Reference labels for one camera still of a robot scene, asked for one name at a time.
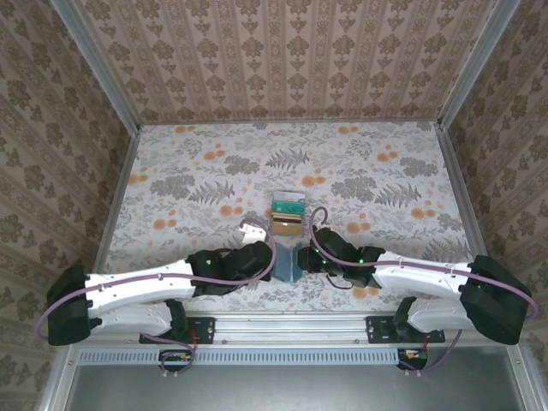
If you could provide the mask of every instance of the patterned wall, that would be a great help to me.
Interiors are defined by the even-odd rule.
[[[77,0],[142,123],[434,118],[495,0]]]
[[[521,2],[450,134],[489,252],[541,303],[548,377],[548,2]]]
[[[128,136],[47,1],[0,2],[0,409],[32,409],[53,350],[45,291],[91,264]]]

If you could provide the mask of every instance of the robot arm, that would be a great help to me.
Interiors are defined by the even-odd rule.
[[[86,275],[80,265],[68,268],[48,291],[48,306],[71,293],[79,295],[48,316],[49,344],[77,343],[92,331],[114,328],[162,334],[177,340],[188,330],[181,300],[228,294],[241,287],[234,282],[251,280],[268,270],[273,252],[264,242],[266,233],[246,224],[241,230],[246,235],[240,249],[202,250],[147,270]],[[270,273],[260,279],[270,281]]]
[[[264,232],[252,232],[255,233],[250,229],[246,233],[246,245],[240,249],[202,250],[175,263],[143,271],[85,275],[82,267],[69,268],[48,292],[48,305],[51,307],[76,290],[81,292],[48,317],[50,345],[77,343],[94,330],[114,328],[180,341],[188,329],[181,300],[228,294],[243,285],[242,280],[252,281],[269,270],[274,252],[264,242]],[[457,264],[409,259],[379,247],[355,248],[327,228],[315,232],[315,239],[330,257],[322,255],[311,241],[310,247],[298,253],[296,263],[304,271],[342,276],[356,287],[396,287],[439,297],[408,297],[402,301],[393,321],[402,342],[411,334],[424,335],[441,329],[477,330],[505,344],[519,341],[527,301],[515,292],[458,274],[495,280],[525,296],[531,295],[527,287],[491,258],[478,256],[473,263]],[[375,266],[342,265],[332,261],[333,257]],[[204,278],[215,283],[206,283]],[[261,279],[270,281],[270,273]]]
[[[393,287],[440,297],[408,297],[402,301],[394,326],[403,341],[413,331],[463,329],[477,330],[499,343],[518,343],[528,302],[515,292],[471,277],[495,280],[525,296],[530,297],[531,292],[490,257],[479,255],[472,263],[439,263],[410,259],[379,247],[355,248],[329,228],[315,231],[315,237],[321,248],[335,259],[376,263],[376,266],[341,265],[322,255],[311,241],[310,247],[299,251],[298,265],[302,270],[342,276],[355,287]],[[383,265],[391,261],[397,264]]]

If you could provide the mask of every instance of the gray floor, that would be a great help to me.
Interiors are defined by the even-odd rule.
[[[459,348],[420,378],[395,366],[82,366],[68,410],[523,410],[505,348]]]

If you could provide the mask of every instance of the table surface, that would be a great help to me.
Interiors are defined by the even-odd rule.
[[[315,207],[327,207],[331,227],[357,247],[438,261],[472,259],[432,122],[146,126],[105,272],[240,247],[239,222],[267,222],[276,190],[305,193],[307,218]],[[293,246],[308,238],[277,241]],[[334,289],[324,275],[306,274],[297,283],[254,283],[223,297],[194,298],[185,307],[392,311],[408,295],[404,289]]]

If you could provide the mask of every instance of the metal vent grille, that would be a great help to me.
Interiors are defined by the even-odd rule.
[[[80,366],[158,365],[158,348],[87,348]],[[196,365],[204,366],[312,366],[397,364],[396,348],[201,348]]]

